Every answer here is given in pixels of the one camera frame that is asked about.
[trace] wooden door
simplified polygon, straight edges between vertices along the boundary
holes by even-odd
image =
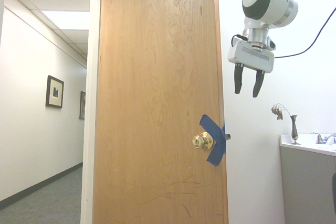
[[[223,120],[215,0],[102,0],[95,224],[227,223],[225,157],[192,138]]]

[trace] doorknob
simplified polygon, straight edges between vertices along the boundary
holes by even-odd
[[[203,132],[199,136],[195,136],[193,138],[193,146],[196,149],[204,148],[206,150],[210,150],[213,144],[214,140],[207,132]]]

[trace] countertop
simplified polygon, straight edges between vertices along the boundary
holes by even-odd
[[[321,134],[322,138],[330,136],[330,134]],[[299,134],[297,143],[301,145],[294,145],[294,140],[291,135],[280,135],[279,144],[281,147],[305,150],[310,152],[322,153],[330,156],[336,156],[336,144],[317,144],[316,143],[317,135],[316,134]],[[327,143],[333,143],[334,138],[331,137],[328,139]]]

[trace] picture frame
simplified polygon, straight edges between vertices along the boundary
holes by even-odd
[[[80,107],[79,107],[79,119],[85,119],[85,95],[86,93],[81,91],[80,92]]]
[[[61,109],[63,107],[63,91],[64,82],[53,76],[48,76],[46,106]]]

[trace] gray carpet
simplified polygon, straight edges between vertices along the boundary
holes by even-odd
[[[79,224],[82,168],[0,211],[0,224]]]

